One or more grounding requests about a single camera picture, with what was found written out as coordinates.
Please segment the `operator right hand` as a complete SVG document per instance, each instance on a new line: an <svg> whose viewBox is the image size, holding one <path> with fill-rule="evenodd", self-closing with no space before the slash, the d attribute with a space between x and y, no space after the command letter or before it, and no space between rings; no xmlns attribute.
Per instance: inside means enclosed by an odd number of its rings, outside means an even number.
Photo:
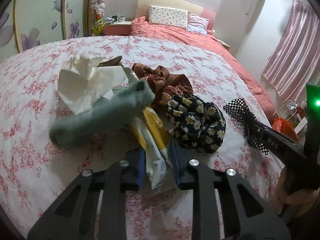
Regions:
<svg viewBox="0 0 320 240"><path fill-rule="evenodd" d="M288 195L284 189L284 181L287 177L287 168L284 167L280 173L280 177L274 193L270 198L270 205L275 211L281 211L285 204L296 207L295 218L306 214L313 206L317 206L319 189L315 190L299 190Z"/></svg>

